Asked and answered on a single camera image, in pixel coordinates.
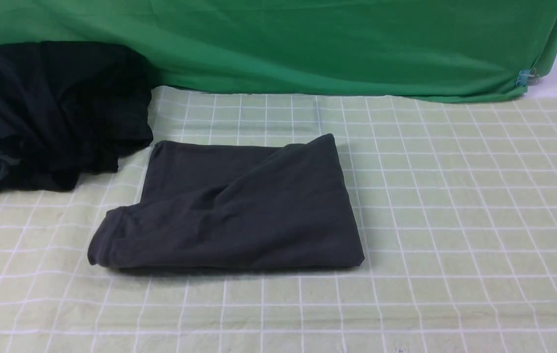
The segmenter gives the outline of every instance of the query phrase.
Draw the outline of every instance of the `grid pattern tablecloth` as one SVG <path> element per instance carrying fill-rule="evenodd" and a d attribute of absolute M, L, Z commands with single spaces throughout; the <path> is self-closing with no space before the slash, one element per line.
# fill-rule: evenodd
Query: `grid pattern tablecloth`
<path fill-rule="evenodd" d="M 557 99 L 153 94 L 157 141 L 334 134 L 366 261 L 202 277 L 89 266 L 104 213 L 139 199 L 144 150 L 72 194 L 0 194 L 0 352 L 557 353 Z"/>

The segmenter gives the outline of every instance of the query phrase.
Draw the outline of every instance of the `metal clip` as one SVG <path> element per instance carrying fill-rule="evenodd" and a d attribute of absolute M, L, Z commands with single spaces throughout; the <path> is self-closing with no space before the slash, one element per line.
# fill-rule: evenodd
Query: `metal clip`
<path fill-rule="evenodd" d="M 536 83 L 539 80 L 536 68 L 531 70 L 521 70 L 518 73 L 518 80 L 516 80 L 517 87 L 527 87 L 530 83 Z"/>

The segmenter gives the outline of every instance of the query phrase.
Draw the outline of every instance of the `pile of clothes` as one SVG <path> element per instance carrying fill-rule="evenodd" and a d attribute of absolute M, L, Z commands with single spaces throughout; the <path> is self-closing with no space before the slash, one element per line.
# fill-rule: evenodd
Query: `pile of clothes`
<path fill-rule="evenodd" d="M 0 45 L 0 191 L 75 188 L 148 147 L 145 59 L 120 45 Z M 113 269 L 349 268 L 364 260 L 332 135 L 282 148 L 158 143 L 141 201 L 107 213 Z"/>
<path fill-rule="evenodd" d="M 0 45 L 0 191 L 75 188 L 152 142 L 146 59 L 122 45 Z"/>

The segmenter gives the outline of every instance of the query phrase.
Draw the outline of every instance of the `dark gray fabric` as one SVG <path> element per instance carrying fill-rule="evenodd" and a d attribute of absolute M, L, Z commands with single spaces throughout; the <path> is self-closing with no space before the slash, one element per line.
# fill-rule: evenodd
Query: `dark gray fabric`
<path fill-rule="evenodd" d="M 108 268 L 350 268 L 364 260 L 335 140 L 283 148 L 158 143 L 141 201 L 88 250 Z"/>

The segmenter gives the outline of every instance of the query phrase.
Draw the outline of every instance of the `green cloth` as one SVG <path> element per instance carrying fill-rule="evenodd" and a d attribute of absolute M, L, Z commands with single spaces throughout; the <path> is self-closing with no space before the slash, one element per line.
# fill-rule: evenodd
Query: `green cloth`
<path fill-rule="evenodd" d="M 547 74 L 557 0 L 0 0 L 0 44 L 123 43 L 213 93 L 515 98 Z"/>

